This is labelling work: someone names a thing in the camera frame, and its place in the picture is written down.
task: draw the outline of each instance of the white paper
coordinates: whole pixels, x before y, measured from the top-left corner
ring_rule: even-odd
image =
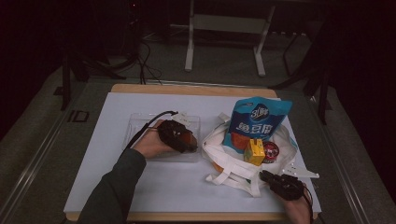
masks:
[[[206,137],[221,121],[218,115],[229,116],[235,102],[246,97],[109,93],[78,171],[64,211],[80,212],[102,175],[109,172],[123,148],[129,118],[133,113],[159,114],[174,110],[201,118],[201,138]],[[297,143],[288,118],[283,121],[290,137]],[[300,151],[296,165],[305,167]],[[283,207],[268,188],[261,198],[227,186],[215,186],[205,177],[215,174],[209,161],[149,161],[136,185],[133,212],[283,212]],[[310,179],[302,179],[314,199],[314,212],[320,212],[318,198]]]

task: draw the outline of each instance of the dark background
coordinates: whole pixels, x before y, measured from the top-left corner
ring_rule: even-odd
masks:
[[[54,2],[0,2],[0,138],[18,119],[48,75],[61,65],[65,46],[76,44],[82,51],[104,60],[106,54],[124,53],[119,43],[120,34],[117,33],[122,26],[115,27],[109,20],[104,20],[107,21],[104,24],[94,19],[96,15],[92,6],[102,6],[106,1],[93,1],[95,4],[90,4],[88,0]],[[244,10],[234,5],[234,1],[227,2],[230,10],[224,11],[224,14],[243,14]],[[128,2],[118,3],[107,9],[115,10],[112,13],[118,15],[114,16],[114,22],[128,22],[131,14],[125,13],[131,11],[123,9],[121,14],[116,12],[117,8],[128,6]],[[332,18],[333,30],[321,41],[328,48],[335,41],[337,48],[332,55],[334,63],[330,83],[336,88],[378,173],[393,201],[396,201],[396,182],[392,179],[393,171],[396,170],[393,162],[396,158],[393,136],[396,125],[393,77],[396,75],[396,4],[392,1],[373,1],[369,5],[362,1],[360,3],[336,14],[338,17]],[[216,5],[209,5],[206,1],[197,1],[196,4],[197,10],[216,10]],[[217,4],[224,4],[224,1],[218,1]],[[167,37],[169,23],[188,24],[186,8],[189,8],[189,1],[150,0],[145,1],[142,9],[133,12],[132,16],[138,15],[148,26]],[[260,7],[255,8],[260,15]],[[312,8],[317,7],[281,4],[276,9],[271,30],[288,34],[299,31],[300,22],[316,15],[315,10],[312,13]],[[104,35],[104,30],[101,30],[103,27],[113,29],[117,35]]]

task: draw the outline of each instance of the wooden table edge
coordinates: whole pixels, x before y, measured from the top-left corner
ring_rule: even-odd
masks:
[[[207,87],[207,86],[180,86],[180,85],[139,85],[115,84],[111,92],[120,93],[147,93],[147,94],[181,94],[181,95],[208,95],[208,96],[262,96],[276,98],[276,93],[269,89],[242,88],[242,87]]]
[[[77,221],[80,212],[65,213],[70,221]],[[318,213],[314,213],[314,219],[318,218]],[[288,219],[285,213],[159,213],[159,212],[131,212],[128,214],[128,221],[276,221]]]

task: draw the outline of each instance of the white metal frame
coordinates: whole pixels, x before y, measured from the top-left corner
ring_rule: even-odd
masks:
[[[194,0],[190,0],[189,45],[187,48],[186,65],[184,69],[187,72],[190,72],[192,70],[192,60],[194,54],[194,29],[242,32],[261,35],[259,44],[253,48],[253,53],[256,61],[258,75],[260,77],[264,77],[265,69],[262,62],[262,47],[264,45],[265,37],[267,37],[268,29],[271,24],[271,19],[274,15],[274,11],[275,6],[271,6],[266,19],[194,14]]]

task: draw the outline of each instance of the black cable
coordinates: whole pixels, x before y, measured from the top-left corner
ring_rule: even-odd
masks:
[[[129,65],[129,66],[125,67],[125,68],[123,68],[122,70],[118,70],[118,71],[117,71],[117,74],[121,74],[121,73],[123,73],[123,72],[125,72],[125,71],[127,71],[127,70],[132,69],[132,68],[134,67],[135,64],[136,64],[136,62],[132,63],[131,65]]]
[[[152,76],[154,79],[156,79],[156,80],[162,85],[163,83],[160,81],[160,77],[163,75],[163,72],[161,72],[159,69],[152,68],[152,67],[150,67],[150,66],[148,66],[148,65],[146,65],[146,67],[147,67],[147,69],[148,69],[148,72],[151,74],[151,76]],[[155,71],[157,71],[157,72],[160,73],[160,74],[159,74],[158,76],[155,76],[155,75],[151,72],[150,69],[155,70]]]
[[[111,69],[111,70],[119,70],[121,68],[125,68],[129,65],[133,65],[135,64],[137,59],[137,56],[130,56],[129,58],[127,58],[124,62],[122,63],[118,63],[118,64],[105,64],[105,67]]]
[[[142,136],[142,134],[143,134],[143,133],[146,131],[146,129],[149,127],[149,125],[150,125],[152,122],[154,122],[156,119],[158,119],[159,117],[161,117],[161,116],[163,116],[163,115],[165,115],[165,114],[175,115],[175,114],[177,114],[177,112],[168,110],[168,111],[162,112],[161,114],[155,116],[153,119],[151,119],[149,122],[147,122],[147,123],[143,126],[143,128],[140,129],[139,132],[137,132],[137,133],[134,135],[134,137],[131,139],[131,141],[129,141],[129,143],[128,143],[128,145],[125,147],[125,149],[131,148],[132,145],[134,144],[134,142],[136,142],[136,140],[139,139],[139,138]]]
[[[297,185],[295,185],[294,183],[289,183],[290,185],[292,185],[292,186],[294,186],[296,189],[298,189],[299,188],[299,186],[297,186]],[[312,198],[312,194],[311,194],[311,191],[309,191],[309,189],[306,187],[306,186],[304,186],[304,189],[306,189],[306,191],[308,192],[308,194],[309,194],[309,198],[310,198],[310,200],[306,197],[306,195],[305,195],[305,193],[303,193],[303,197],[304,197],[304,199],[305,199],[305,201],[306,201],[306,203],[308,203],[308,207],[309,207],[309,216],[310,216],[310,222],[309,223],[314,223],[314,211],[312,210],[312,206],[313,206],[313,203],[314,203],[314,200],[313,200],[313,198]]]
[[[140,41],[140,42],[148,48],[148,55],[146,56],[146,59],[143,61],[143,63],[140,61],[140,58],[138,58],[138,61],[140,63],[140,76],[139,76],[140,77],[140,84],[146,85],[145,67],[146,67],[146,63],[147,63],[147,61],[149,59],[149,55],[151,53],[151,48],[143,40]]]
[[[126,79],[126,77],[122,77],[119,76],[118,74],[113,73],[110,69],[102,66],[99,62],[97,62],[94,59],[91,59],[90,57],[76,51],[76,50],[71,50],[68,53],[71,54],[72,57],[81,59],[83,62],[85,62],[85,64],[88,64],[89,67],[94,68],[98,71],[103,72],[105,75],[111,77],[111,78],[115,78],[115,79]]]

